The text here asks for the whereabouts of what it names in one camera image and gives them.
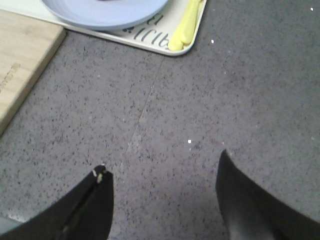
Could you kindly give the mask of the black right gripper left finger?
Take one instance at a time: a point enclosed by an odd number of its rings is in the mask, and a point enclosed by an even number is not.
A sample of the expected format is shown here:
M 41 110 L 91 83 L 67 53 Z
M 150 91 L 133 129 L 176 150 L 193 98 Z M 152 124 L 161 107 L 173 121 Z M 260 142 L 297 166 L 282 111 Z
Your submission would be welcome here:
M 2 240 L 106 240 L 113 221 L 113 174 L 96 166 L 49 208 L 4 232 Z

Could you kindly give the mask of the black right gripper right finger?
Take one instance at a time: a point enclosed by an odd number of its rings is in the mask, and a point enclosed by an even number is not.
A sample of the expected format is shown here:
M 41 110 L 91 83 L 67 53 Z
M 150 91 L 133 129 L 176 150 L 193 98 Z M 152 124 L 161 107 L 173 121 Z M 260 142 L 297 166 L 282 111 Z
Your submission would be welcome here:
M 216 195 L 231 240 L 318 240 L 320 224 L 281 202 L 239 170 L 226 150 Z

